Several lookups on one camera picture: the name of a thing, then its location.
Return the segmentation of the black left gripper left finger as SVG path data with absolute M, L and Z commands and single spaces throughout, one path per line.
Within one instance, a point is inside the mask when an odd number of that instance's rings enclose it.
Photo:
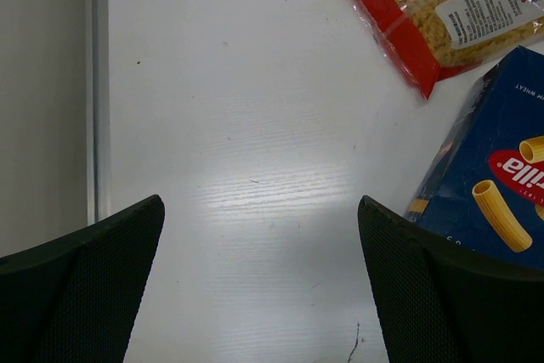
M 3 257 L 1 360 L 123 361 L 164 220 L 153 195 Z

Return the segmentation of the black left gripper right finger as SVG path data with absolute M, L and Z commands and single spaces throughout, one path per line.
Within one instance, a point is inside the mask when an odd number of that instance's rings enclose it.
M 360 242 L 391 362 L 541 362 L 543 273 L 471 251 L 363 196 Z

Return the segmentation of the blue Barilla pasta box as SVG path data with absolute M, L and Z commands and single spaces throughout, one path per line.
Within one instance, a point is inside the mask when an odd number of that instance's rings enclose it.
M 517 47 L 473 86 L 405 218 L 543 267 L 543 56 Z

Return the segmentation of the red clear macaroni bag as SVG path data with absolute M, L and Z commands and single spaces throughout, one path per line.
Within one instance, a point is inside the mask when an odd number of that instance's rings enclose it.
M 543 0 L 354 0 L 385 54 L 428 99 L 437 82 L 543 38 Z

